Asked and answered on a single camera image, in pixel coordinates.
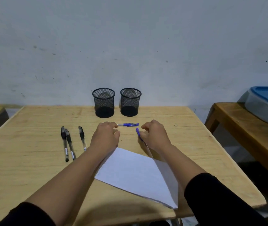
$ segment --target table leg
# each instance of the table leg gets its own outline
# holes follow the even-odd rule
[[[216,128],[219,126],[219,121],[217,120],[217,112],[214,108],[211,108],[208,117],[206,119],[205,122],[205,127],[211,132],[213,133]]]

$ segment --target black pen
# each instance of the black pen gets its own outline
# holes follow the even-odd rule
[[[69,144],[70,152],[71,152],[71,155],[72,155],[72,159],[75,160],[76,159],[76,155],[75,155],[75,153],[73,151],[70,133],[69,133],[68,129],[66,129],[66,128],[65,128],[65,133],[66,133],[67,142]]]
[[[68,148],[67,148],[66,133],[64,126],[61,127],[61,137],[63,139],[64,150],[65,150],[65,162],[68,162],[69,156],[68,156]]]
[[[81,137],[81,140],[83,142],[84,151],[86,151],[87,150],[87,145],[86,145],[86,142],[85,142],[85,134],[84,134],[83,128],[81,126],[79,126],[79,136]]]

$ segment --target pen holder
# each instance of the pen holder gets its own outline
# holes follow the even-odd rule
[[[115,92],[108,88],[99,88],[92,92],[94,97],[95,115],[99,118],[109,118],[114,114]]]
[[[121,107],[120,112],[126,117],[133,117],[138,114],[139,99],[141,91],[134,88],[124,88],[120,91]]]

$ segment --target plastic container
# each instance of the plastic container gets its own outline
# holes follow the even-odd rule
[[[268,87],[254,86],[249,89],[246,109],[268,123]]]
[[[127,117],[133,117],[138,114],[139,99],[141,91],[134,88],[124,88],[120,91],[121,107],[120,112]]]
[[[99,88],[92,92],[94,97],[95,115],[99,118],[109,118],[114,114],[115,92],[108,88]]]

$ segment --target black sleeve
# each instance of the black sleeve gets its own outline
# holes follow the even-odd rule
[[[184,196],[201,226],[268,225],[264,217],[211,174],[194,177]]]
[[[0,221],[0,226],[7,225],[56,226],[46,212],[29,202],[22,202]]]

